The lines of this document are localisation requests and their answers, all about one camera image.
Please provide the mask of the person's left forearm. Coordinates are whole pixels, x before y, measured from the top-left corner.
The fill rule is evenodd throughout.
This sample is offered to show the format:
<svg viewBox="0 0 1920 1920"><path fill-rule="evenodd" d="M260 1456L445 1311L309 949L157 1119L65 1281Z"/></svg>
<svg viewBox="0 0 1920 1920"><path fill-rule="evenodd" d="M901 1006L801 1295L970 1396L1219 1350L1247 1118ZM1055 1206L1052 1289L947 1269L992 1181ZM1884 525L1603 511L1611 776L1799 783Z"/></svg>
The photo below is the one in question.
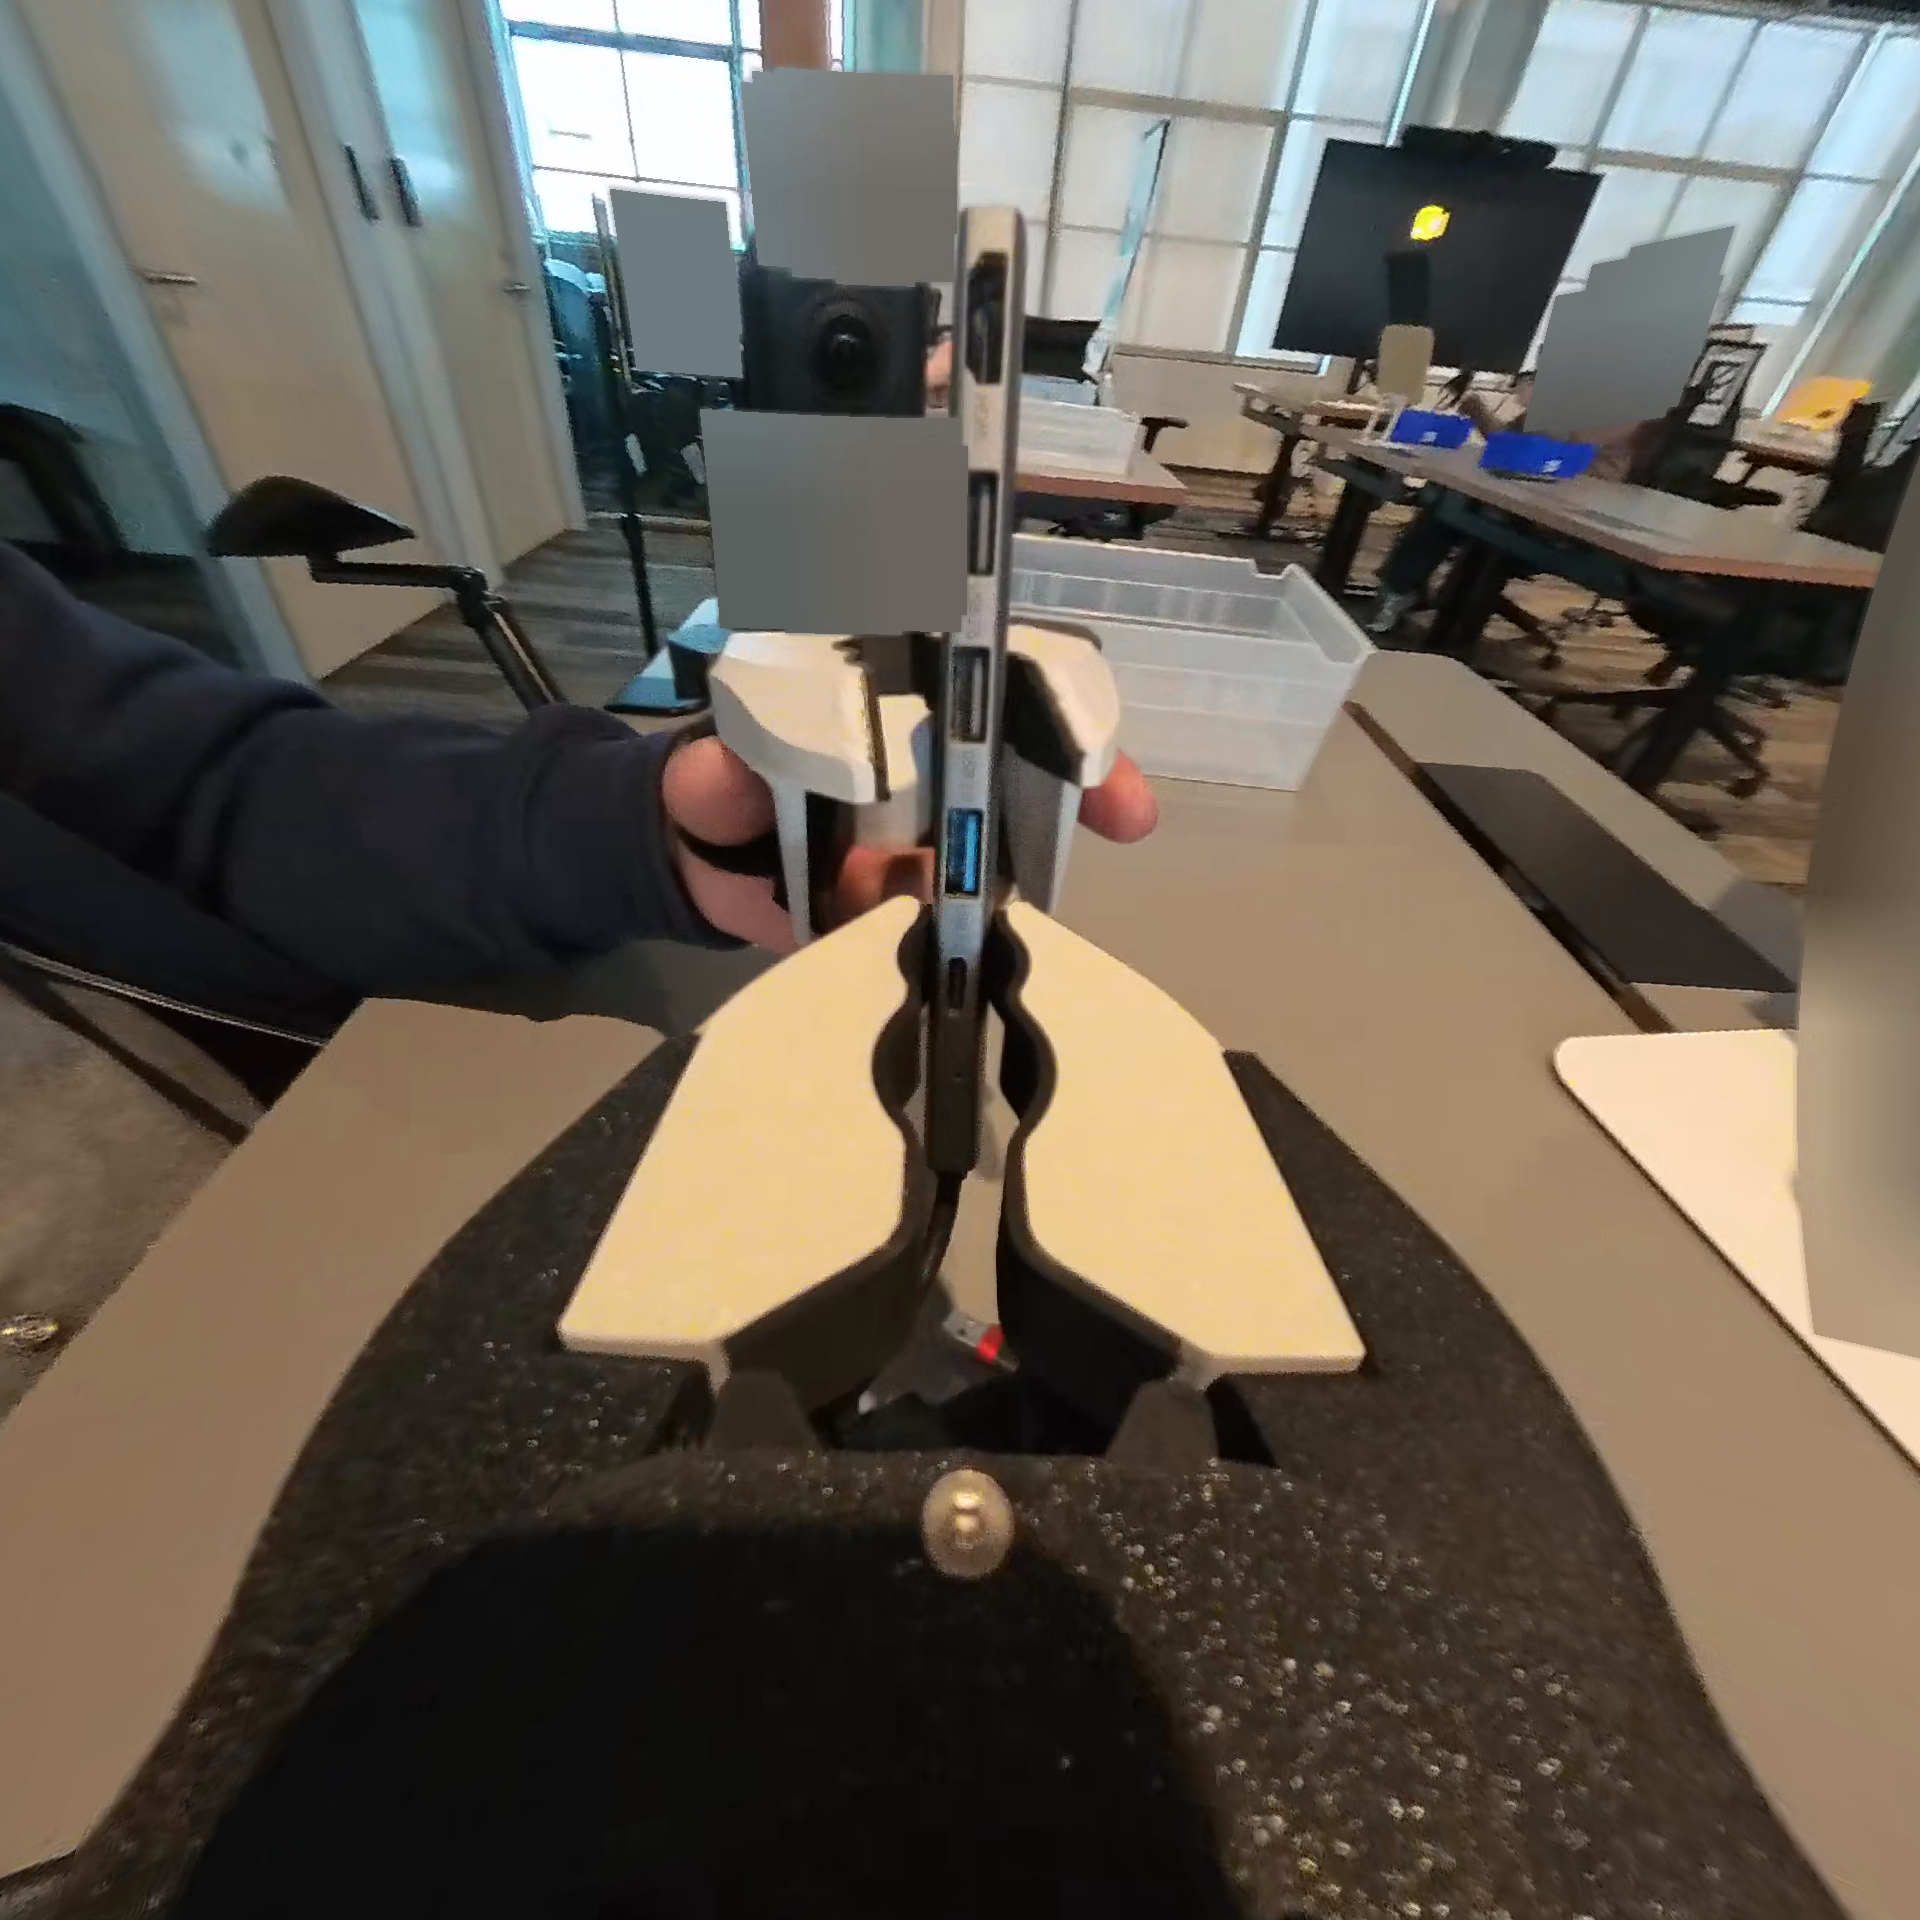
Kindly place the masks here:
<svg viewBox="0 0 1920 1920"><path fill-rule="evenodd" d="M4 944L266 1024L746 945L676 870L668 757L560 703L514 726L362 716L81 601L2 552Z"/></svg>

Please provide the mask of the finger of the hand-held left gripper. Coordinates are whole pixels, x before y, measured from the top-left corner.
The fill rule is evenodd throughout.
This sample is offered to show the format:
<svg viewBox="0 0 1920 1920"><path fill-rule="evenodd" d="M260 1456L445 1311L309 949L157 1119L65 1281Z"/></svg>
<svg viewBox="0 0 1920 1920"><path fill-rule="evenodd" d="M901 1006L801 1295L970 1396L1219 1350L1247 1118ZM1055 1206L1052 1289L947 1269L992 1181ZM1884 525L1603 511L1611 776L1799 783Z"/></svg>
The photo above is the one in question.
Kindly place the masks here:
<svg viewBox="0 0 1920 1920"><path fill-rule="evenodd" d="M709 667L722 744L775 791L885 803L881 694L851 637L733 630Z"/></svg>
<svg viewBox="0 0 1920 1920"><path fill-rule="evenodd" d="M1119 758L1121 694L1090 630L1016 621L1007 630L1002 779L1104 783Z"/></svg>

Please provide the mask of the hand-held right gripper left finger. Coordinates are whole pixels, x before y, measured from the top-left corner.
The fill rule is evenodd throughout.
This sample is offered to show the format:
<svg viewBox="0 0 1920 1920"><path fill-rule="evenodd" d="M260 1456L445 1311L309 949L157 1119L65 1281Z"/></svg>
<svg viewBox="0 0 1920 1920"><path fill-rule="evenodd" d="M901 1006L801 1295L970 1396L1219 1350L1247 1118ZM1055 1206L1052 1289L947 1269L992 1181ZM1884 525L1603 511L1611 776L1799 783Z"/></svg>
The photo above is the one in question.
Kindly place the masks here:
<svg viewBox="0 0 1920 1920"><path fill-rule="evenodd" d="M705 1024L560 1311L570 1353L853 1404L906 1343L939 1179L914 1126L927 910L893 899Z"/></svg>

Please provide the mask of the black desk mat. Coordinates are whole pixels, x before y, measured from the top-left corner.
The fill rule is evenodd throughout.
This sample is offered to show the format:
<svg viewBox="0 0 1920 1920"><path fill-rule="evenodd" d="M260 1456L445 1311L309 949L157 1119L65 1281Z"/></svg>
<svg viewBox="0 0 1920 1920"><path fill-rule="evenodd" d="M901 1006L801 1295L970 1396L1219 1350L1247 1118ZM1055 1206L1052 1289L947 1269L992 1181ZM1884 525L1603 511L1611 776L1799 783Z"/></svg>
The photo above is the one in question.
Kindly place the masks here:
<svg viewBox="0 0 1920 1920"><path fill-rule="evenodd" d="M1427 797L1572 952L1635 989L1794 995L1787 974L1541 774L1420 761Z"/></svg>

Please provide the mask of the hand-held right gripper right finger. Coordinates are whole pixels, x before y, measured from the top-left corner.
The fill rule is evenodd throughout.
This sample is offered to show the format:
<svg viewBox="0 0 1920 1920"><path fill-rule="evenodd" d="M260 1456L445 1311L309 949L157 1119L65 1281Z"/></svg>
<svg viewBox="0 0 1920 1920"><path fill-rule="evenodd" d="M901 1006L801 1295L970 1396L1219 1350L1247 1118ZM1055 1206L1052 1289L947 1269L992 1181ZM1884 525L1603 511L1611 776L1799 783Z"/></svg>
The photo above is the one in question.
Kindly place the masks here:
<svg viewBox="0 0 1920 1920"><path fill-rule="evenodd" d="M1267 1141L1260 1059L1032 903L992 945L996 1309L1023 1381L1116 1432L1157 1385L1356 1376L1368 1347Z"/></svg>

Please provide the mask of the clear plastic bin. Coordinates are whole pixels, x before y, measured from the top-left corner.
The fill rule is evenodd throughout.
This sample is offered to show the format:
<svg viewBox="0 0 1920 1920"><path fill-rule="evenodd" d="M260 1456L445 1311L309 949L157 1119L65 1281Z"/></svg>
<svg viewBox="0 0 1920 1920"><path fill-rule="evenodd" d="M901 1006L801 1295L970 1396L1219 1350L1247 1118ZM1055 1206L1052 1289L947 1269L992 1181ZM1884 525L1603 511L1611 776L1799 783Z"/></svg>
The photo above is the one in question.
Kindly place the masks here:
<svg viewBox="0 0 1920 1920"><path fill-rule="evenodd" d="M1304 567L1016 540L1012 607L1097 637L1149 776L1299 791L1377 646Z"/></svg>

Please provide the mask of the large black monitor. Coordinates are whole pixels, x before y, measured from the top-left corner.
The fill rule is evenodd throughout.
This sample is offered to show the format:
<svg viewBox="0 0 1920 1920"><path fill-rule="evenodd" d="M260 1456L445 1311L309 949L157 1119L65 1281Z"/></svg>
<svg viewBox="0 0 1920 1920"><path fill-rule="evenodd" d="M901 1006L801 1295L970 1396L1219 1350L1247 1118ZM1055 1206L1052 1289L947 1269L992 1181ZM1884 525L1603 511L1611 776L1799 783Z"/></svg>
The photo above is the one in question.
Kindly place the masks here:
<svg viewBox="0 0 1920 1920"><path fill-rule="evenodd" d="M1520 372L1580 231L1595 172L1547 142L1408 128L1333 137L1291 254L1273 352L1370 361L1388 326L1425 326L1432 361Z"/></svg>

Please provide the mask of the white document stand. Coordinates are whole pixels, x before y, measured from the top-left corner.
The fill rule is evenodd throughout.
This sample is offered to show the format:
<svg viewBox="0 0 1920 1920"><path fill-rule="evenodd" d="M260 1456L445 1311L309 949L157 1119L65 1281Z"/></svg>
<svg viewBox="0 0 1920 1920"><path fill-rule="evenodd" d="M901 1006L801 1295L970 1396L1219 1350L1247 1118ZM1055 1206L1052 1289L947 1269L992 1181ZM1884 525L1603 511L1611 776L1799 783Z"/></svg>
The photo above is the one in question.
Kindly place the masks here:
<svg viewBox="0 0 1920 1920"><path fill-rule="evenodd" d="M1768 1028L1569 1037L1552 1072L1642 1177L1919 1462L1919 1358L1824 1331L1797 1190L1794 1037Z"/></svg>

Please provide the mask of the grey usb hub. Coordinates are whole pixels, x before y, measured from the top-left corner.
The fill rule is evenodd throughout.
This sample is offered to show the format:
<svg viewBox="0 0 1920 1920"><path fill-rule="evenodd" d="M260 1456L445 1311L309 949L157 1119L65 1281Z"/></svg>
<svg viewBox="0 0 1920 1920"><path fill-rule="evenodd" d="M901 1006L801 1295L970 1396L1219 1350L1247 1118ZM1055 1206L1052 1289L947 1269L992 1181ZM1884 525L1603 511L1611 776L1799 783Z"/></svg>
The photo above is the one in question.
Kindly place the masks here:
<svg viewBox="0 0 1920 1920"><path fill-rule="evenodd" d="M951 416L967 453L967 603L944 640L936 758L936 891L929 961L927 1144L962 1181L981 1137L986 949L1002 903L1007 611L1017 500L1025 349L1025 216L967 207L957 222Z"/></svg>

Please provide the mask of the brown office desk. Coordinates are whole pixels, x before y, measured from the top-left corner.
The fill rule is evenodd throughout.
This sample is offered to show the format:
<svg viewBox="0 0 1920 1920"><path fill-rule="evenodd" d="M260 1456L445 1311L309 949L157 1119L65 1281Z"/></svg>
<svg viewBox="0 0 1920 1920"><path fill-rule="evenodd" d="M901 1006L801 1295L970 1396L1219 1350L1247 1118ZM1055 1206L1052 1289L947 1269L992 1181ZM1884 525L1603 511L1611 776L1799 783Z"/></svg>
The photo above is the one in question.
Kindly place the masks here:
<svg viewBox="0 0 1920 1920"><path fill-rule="evenodd" d="M1296 441L1312 441L1341 478L1316 581L1344 591L1361 537L1378 505L1429 505L1458 540L1421 646L1469 661L1520 579L1586 587L1628 611L1676 613L1657 629L1682 657L1679 679L1628 691L1571 688L1547 697L1642 716L1611 758L1635 791L1652 796L1701 735L1735 744L1723 697L1739 679L1797 640L1799 614L1859 614L1882 573L1882 552L1786 531L1764 519L1685 495L1603 478L1519 478L1480 465L1474 447L1413 447L1368 438L1339 401L1287 405L1252 384L1236 387L1242 412Z"/></svg>

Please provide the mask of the rounded beige board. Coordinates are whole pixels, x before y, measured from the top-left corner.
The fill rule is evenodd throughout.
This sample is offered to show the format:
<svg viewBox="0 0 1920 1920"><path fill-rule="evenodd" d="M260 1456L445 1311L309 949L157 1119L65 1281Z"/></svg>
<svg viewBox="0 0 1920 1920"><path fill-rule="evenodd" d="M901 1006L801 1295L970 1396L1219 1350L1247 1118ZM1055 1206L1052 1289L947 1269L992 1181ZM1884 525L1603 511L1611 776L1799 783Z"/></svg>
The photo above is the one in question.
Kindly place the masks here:
<svg viewBox="0 0 1920 1920"><path fill-rule="evenodd" d="M1380 328L1368 431L1386 438L1407 408L1420 412L1433 365L1433 328L1388 323Z"/></svg>

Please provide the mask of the white door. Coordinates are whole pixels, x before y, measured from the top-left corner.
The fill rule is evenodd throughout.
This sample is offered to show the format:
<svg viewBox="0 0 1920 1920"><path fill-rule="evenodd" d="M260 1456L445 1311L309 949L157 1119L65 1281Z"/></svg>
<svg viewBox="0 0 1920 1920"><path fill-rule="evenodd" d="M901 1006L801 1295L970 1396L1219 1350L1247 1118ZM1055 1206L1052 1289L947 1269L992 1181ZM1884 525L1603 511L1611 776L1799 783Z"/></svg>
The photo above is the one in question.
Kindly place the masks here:
<svg viewBox="0 0 1920 1920"><path fill-rule="evenodd" d="M444 601L211 555L260 478L491 584L585 527L503 28L475 3L4 5L4 123L39 174L4 209L79 251L167 537L249 663L322 680Z"/></svg>

